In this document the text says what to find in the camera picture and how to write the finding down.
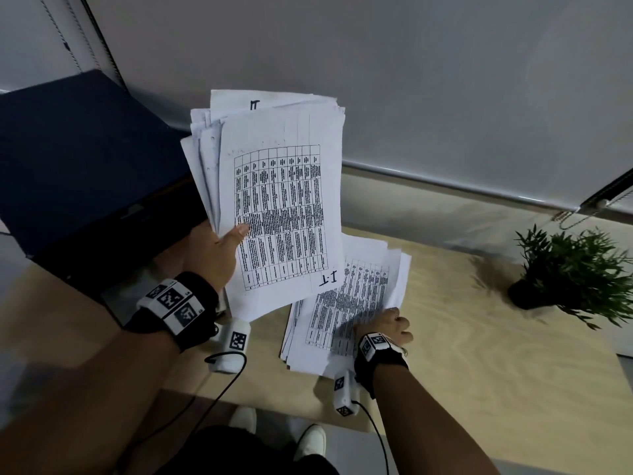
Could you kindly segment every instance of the potted plant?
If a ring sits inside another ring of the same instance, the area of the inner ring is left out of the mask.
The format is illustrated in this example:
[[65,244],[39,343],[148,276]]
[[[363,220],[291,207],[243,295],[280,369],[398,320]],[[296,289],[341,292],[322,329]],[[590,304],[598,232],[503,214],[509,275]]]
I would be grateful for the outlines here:
[[633,275],[625,274],[623,267],[633,258],[617,250],[605,233],[550,236],[534,225],[527,235],[517,235],[526,271],[508,289],[516,306],[529,310],[557,305],[593,330],[600,327],[588,322],[592,317],[586,313],[605,317],[618,327],[618,320],[633,318]]

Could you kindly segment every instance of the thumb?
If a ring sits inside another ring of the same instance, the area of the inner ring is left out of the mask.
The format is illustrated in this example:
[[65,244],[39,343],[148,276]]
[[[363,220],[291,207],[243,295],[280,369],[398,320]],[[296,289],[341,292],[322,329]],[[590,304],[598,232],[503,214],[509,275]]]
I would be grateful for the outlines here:
[[248,233],[248,230],[247,224],[240,223],[222,238],[222,244],[235,250]]

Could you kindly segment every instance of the shoe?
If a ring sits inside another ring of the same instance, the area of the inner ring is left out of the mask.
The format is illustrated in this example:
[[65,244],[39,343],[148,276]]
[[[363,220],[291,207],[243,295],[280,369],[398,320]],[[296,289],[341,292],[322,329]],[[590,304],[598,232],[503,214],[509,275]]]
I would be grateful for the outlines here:
[[306,428],[297,444],[297,451],[294,453],[294,461],[306,455],[325,456],[325,430],[321,425],[310,425]]
[[255,434],[257,430],[257,412],[251,407],[239,406],[235,409],[231,420],[228,422],[229,427],[243,428],[244,430]]

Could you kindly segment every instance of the desk surface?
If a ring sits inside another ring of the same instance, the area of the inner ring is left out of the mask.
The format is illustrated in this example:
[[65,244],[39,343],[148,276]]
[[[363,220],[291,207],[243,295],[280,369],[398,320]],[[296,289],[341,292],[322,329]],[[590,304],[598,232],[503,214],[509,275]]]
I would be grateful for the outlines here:
[[[384,239],[413,256],[402,314],[415,341],[412,373],[496,459],[571,474],[623,474],[633,467],[633,393],[596,332],[556,308],[513,308],[502,289],[518,267],[414,242]],[[224,399],[365,431],[343,418],[332,381],[289,372],[279,359],[289,307],[252,324],[249,362]],[[118,331],[106,310],[39,267],[30,267],[0,310],[0,348],[74,367]],[[165,388],[213,398],[229,375],[209,375],[206,345],[185,352]],[[362,402],[383,430],[377,407]]]

